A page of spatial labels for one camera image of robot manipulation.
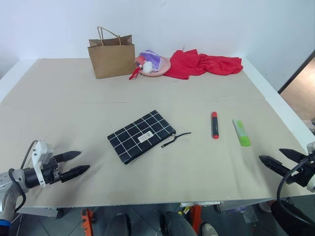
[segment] zipper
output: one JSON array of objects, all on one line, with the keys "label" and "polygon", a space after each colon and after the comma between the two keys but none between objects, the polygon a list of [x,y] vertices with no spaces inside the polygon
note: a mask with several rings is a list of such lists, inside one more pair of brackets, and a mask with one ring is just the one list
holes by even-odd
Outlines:
[{"label": "zipper", "polygon": [[174,139],[173,139],[172,141],[166,143],[166,144],[163,144],[163,145],[161,146],[161,148],[163,148],[163,147],[165,147],[165,146],[167,146],[167,145],[169,145],[169,144],[175,142],[175,140],[176,140],[178,137],[181,137],[181,136],[183,136],[183,135],[185,135],[185,134],[191,134],[191,132],[183,133],[183,134],[180,134],[180,135],[177,135],[177,136],[176,136],[175,134],[172,134],[172,137],[173,137]]}]

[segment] paper bag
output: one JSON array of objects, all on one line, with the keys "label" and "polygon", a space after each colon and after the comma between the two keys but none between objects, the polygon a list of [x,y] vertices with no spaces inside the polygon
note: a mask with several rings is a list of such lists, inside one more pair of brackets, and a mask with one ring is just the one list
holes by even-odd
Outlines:
[{"label": "paper bag", "polygon": [[[132,74],[135,70],[132,36],[120,37],[103,27],[97,27],[97,30],[100,39],[90,39],[90,47],[88,47],[96,78]],[[116,38],[104,39],[103,30]]]}]

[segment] person's foot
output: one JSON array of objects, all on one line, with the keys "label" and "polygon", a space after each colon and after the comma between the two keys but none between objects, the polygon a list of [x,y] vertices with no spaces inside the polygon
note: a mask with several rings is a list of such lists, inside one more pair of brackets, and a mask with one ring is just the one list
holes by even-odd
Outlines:
[{"label": "person's foot", "polygon": [[263,203],[259,203],[259,208],[266,212],[266,213],[271,213],[271,205],[272,203],[276,202],[277,200],[271,200],[271,201],[267,201],[267,202],[263,202]]},{"label": "person's foot", "polygon": [[205,223],[201,228],[202,236],[219,236],[215,228],[212,227],[209,223]]}]

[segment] floor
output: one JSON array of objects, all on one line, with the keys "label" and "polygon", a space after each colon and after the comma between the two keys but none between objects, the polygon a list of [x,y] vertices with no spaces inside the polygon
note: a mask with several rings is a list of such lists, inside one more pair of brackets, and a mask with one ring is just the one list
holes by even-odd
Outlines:
[{"label": "floor", "polygon": [[[291,198],[294,205],[307,216],[315,220],[315,195]],[[95,213],[93,231],[95,236],[103,236],[110,219],[118,213],[126,213],[131,220],[133,236],[161,236],[159,219],[167,211],[179,211],[179,204],[154,204],[133,206],[91,207]],[[246,223],[241,213],[217,213],[213,206],[203,207],[203,222],[211,223],[220,236],[285,236],[271,213],[262,212],[258,205],[252,209],[257,217],[256,222]],[[18,236],[84,236],[81,228],[82,208],[66,208],[61,219],[23,215]],[[10,236],[16,236],[20,219],[10,229]]]},{"label": "floor", "polygon": [[315,128],[310,123],[315,117],[315,58],[280,95],[309,128]]}]

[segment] shoe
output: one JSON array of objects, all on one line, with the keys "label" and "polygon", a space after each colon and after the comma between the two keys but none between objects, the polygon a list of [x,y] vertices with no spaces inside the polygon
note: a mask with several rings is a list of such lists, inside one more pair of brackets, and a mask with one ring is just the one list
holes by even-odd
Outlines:
[{"label": "shoe", "polygon": [[271,208],[266,202],[259,203],[259,208],[266,213],[271,213]]},{"label": "shoe", "polygon": [[215,228],[212,227],[209,223],[205,223],[201,228],[202,236],[219,236]]}]

